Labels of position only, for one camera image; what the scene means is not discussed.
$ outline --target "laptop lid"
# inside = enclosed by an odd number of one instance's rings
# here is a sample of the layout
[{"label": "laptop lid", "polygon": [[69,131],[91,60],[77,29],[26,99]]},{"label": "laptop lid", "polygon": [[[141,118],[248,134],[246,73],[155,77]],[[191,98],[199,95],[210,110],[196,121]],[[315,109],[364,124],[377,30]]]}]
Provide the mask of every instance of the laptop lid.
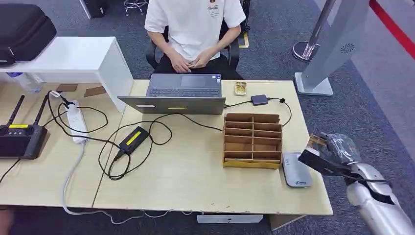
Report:
[{"label": "laptop lid", "polygon": [[143,114],[220,115],[226,100],[225,97],[118,96],[118,98]]}]

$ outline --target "black bag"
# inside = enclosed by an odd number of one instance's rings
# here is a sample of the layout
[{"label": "black bag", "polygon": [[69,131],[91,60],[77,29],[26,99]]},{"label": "black bag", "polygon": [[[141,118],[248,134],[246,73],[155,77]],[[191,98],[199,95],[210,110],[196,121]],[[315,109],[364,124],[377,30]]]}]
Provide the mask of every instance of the black bag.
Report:
[{"label": "black bag", "polygon": [[55,26],[40,7],[0,4],[0,67],[33,60],[55,35]]}]

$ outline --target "laptop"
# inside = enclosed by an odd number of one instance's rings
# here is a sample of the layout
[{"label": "laptop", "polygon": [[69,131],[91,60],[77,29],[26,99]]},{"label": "laptop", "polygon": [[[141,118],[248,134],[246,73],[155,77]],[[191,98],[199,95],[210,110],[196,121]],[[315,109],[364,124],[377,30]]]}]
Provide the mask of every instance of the laptop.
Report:
[{"label": "laptop", "polygon": [[153,74],[147,96],[118,96],[143,114],[222,114],[220,74]]}]

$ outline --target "red stripe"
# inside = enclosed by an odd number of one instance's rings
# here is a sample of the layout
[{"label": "red stripe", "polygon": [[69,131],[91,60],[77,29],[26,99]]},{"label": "red stripe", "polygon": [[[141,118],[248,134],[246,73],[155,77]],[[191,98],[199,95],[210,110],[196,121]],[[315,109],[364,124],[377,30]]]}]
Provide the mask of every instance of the red stripe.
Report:
[{"label": "red stripe", "polygon": [[370,7],[383,22],[386,28],[391,32],[391,34],[398,40],[399,43],[404,47],[404,49],[415,59],[415,44],[412,40],[405,34],[402,29],[392,20],[392,18],[386,13],[386,11],[379,5],[376,0],[370,0]]}]

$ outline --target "stanchion base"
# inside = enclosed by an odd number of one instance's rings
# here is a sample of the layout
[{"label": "stanchion base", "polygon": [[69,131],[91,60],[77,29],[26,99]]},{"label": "stanchion base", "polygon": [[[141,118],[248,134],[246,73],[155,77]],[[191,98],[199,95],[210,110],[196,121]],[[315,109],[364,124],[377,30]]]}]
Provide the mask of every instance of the stanchion base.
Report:
[{"label": "stanchion base", "polygon": [[298,43],[294,44],[294,46],[293,46],[293,56],[296,57],[297,59],[303,61],[303,62],[310,63],[311,60],[314,58],[314,56],[317,54],[317,51],[319,50],[320,45],[316,44],[314,46],[314,49],[313,49],[313,52],[310,55],[310,58],[307,59],[307,58],[302,56],[307,44],[308,44],[308,42],[298,42]]},{"label": "stanchion base", "polygon": [[294,74],[294,82],[297,86],[297,93],[298,94],[307,94],[307,95],[324,95],[324,96],[332,96],[333,90],[331,88],[330,82],[328,81],[328,78],[323,80],[318,86],[316,86],[312,90],[305,90],[304,86],[302,84],[301,79],[302,72],[296,72]]}]

